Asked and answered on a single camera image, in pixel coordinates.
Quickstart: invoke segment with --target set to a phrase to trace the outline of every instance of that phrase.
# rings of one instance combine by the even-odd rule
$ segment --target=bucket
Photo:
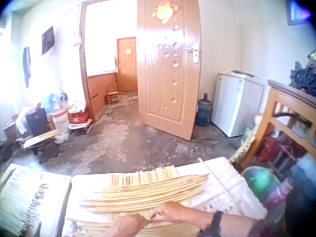
[[[68,120],[68,110],[66,108],[60,108],[55,110],[51,114],[55,127],[61,131],[63,134],[69,134],[69,120]]]

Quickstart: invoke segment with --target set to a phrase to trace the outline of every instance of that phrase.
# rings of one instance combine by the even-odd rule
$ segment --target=inner wooden door
[[[140,120],[190,140],[200,79],[198,0],[138,0],[137,7]]]
[[[118,39],[118,90],[137,90],[136,38]]]

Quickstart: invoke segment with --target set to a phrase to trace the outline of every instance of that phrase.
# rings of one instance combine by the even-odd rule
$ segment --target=black watch strap
[[[214,214],[213,221],[211,226],[207,229],[207,233],[212,237],[221,237],[221,220],[222,220],[222,211],[217,211]]]

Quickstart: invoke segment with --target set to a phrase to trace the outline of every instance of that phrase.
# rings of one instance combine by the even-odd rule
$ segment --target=dirty floor
[[[137,93],[128,93],[120,96],[119,103],[107,106],[88,135],[71,135],[59,147],[49,145],[41,165],[32,152],[16,150],[2,170],[15,163],[72,176],[135,172],[191,164],[199,157],[229,158],[239,144],[240,138],[228,138],[214,126],[196,126],[192,140],[186,141],[141,124]]]

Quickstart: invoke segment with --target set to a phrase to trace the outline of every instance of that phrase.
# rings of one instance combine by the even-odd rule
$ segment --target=plastic bottle
[[[197,120],[198,126],[208,126],[211,120],[213,104],[207,99],[207,93],[204,93],[204,98],[198,100]]]
[[[264,202],[264,206],[268,211],[276,209],[281,203],[285,202],[286,197],[294,188],[294,181],[291,178],[286,178]]]

